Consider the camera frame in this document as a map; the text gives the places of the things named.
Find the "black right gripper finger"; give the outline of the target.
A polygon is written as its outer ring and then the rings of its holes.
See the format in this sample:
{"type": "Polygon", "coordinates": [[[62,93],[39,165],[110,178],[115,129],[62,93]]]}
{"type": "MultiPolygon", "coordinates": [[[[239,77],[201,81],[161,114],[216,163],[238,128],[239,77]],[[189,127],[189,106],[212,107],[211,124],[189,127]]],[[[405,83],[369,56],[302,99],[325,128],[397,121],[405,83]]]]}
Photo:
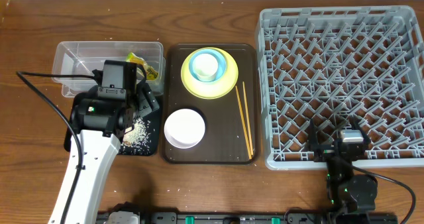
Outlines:
{"type": "Polygon", "coordinates": [[[355,130],[357,130],[357,131],[359,131],[360,132],[360,134],[362,135],[362,138],[363,138],[363,141],[364,141],[364,143],[366,143],[366,144],[370,144],[370,138],[369,138],[369,136],[364,132],[364,130],[360,127],[360,125],[359,125],[359,119],[357,119],[357,118],[353,118],[352,119],[352,127],[355,129],[355,130]]]}
{"type": "Polygon", "coordinates": [[[316,151],[319,148],[319,141],[317,138],[317,129],[315,128],[315,124],[313,121],[309,122],[307,146],[310,151],[316,151]]]}

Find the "wooden chopstick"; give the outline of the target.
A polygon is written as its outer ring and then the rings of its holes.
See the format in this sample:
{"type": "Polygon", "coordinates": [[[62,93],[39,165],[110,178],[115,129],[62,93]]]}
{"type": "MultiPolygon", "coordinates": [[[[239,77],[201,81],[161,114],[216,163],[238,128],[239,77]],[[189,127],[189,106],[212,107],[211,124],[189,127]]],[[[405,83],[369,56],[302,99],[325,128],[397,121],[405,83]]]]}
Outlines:
{"type": "Polygon", "coordinates": [[[250,152],[248,134],[247,134],[247,130],[246,130],[246,124],[245,124],[245,121],[244,121],[244,114],[243,114],[243,110],[242,110],[240,94],[239,94],[239,91],[238,91],[239,89],[238,89],[237,85],[235,86],[235,90],[236,90],[236,96],[237,96],[238,109],[239,109],[239,113],[240,113],[240,119],[241,119],[241,123],[242,123],[242,129],[243,129],[243,133],[244,133],[244,139],[245,139],[245,143],[246,143],[246,149],[247,149],[247,153],[248,153],[248,159],[251,160],[252,154],[250,152]]]}
{"type": "Polygon", "coordinates": [[[252,133],[250,128],[250,117],[248,113],[248,103],[247,103],[247,96],[246,96],[246,86],[245,82],[242,82],[242,90],[243,90],[243,98],[244,98],[244,108],[246,111],[246,124],[247,124],[247,132],[248,132],[248,143],[249,143],[249,155],[250,159],[253,157],[253,145],[252,145],[252,133]]]}

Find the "green orange snack wrapper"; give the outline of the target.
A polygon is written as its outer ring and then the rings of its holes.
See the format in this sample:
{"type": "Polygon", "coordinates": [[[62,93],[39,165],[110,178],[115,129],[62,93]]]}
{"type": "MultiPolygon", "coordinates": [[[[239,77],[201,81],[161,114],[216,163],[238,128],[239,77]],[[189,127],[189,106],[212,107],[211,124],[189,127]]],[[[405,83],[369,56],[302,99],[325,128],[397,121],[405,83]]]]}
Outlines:
{"type": "Polygon", "coordinates": [[[158,72],[150,66],[143,58],[138,57],[133,52],[130,52],[126,58],[127,62],[137,64],[137,80],[155,80],[158,77],[158,72]]]}

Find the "pink white small bowl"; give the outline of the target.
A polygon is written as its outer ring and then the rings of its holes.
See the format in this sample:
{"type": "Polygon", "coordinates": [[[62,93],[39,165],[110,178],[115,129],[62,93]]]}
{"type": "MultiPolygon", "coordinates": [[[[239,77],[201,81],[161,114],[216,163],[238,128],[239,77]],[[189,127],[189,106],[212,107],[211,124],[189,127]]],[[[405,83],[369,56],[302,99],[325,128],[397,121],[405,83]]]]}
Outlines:
{"type": "Polygon", "coordinates": [[[174,111],[165,121],[164,135],[174,147],[187,149],[197,145],[205,135],[203,117],[193,109],[174,111]]]}

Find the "yellow plate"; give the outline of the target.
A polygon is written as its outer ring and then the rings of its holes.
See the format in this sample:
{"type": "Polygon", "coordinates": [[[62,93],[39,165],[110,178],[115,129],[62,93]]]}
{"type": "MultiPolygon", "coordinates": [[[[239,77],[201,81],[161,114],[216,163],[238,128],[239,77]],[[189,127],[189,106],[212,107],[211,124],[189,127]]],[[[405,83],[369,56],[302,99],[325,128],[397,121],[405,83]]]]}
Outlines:
{"type": "Polygon", "coordinates": [[[239,69],[235,59],[228,52],[215,47],[205,47],[198,50],[206,48],[212,48],[222,53],[227,62],[225,73],[214,82],[200,82],[195,79],[189,71],[189,59],[193,56],[194,52],[197,51],[195,50],[182,64],[181,79],[184,87],[194,96],[202,99],[217,99],[226,95],[236,85],[239,69]]]}

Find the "white cup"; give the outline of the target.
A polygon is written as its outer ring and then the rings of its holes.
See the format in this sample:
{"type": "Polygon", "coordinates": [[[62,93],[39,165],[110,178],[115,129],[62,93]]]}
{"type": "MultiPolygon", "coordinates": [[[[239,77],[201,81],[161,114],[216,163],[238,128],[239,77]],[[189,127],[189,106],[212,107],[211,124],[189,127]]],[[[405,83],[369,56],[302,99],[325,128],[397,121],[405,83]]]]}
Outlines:
{"type": "Polygon", "coordinates": [[[203,82],[211,82],[216,78],[218,61],[211,54],[200,54],[193,59],[193,71],[203,82]]]}

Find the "light blue bowl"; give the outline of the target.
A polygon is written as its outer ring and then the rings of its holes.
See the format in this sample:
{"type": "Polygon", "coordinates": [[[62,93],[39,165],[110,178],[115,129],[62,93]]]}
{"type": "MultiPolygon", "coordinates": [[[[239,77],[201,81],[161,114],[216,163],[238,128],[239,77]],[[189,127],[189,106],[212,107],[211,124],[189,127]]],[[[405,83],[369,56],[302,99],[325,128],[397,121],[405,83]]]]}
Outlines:
{"type": "Polygon", "coordinates": [[[221,52],[219,52],[215,49],[212,49],[212,48],[201,49],[201,50],[197,50],[197,51],[194,52],[193,56],[189,59],[189,71],[192,74],[192,76],[195,79],[197,79],[198,81],[200,81],[197,78],[195,72],[193,71],[193,59],[197,55],[200,55],[200,54],[211,54],[217,59],[218,65],[219,65],[217,75],[216,75],[216,78],[211,82],[218,80],[225,73],[225,71],[227,69],[227,62],[226,62],[226,60],[225,60],[225,58],[224,58],[224,56],[222,55],[221,52]]]}

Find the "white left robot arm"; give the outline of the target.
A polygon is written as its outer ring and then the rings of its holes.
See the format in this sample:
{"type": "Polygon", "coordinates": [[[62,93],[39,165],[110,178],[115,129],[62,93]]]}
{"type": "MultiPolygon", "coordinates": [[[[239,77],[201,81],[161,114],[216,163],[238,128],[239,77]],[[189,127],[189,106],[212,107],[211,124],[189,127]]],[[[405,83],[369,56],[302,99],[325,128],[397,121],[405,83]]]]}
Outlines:
{"type": "Polygon", "coordinates": [[[157,139],[148,124],[160,108],[148,83],[95,85],[74,97],[68,121],[70,157],[51,223],[94,223],[118,154],[148,154],[157,139]]]}

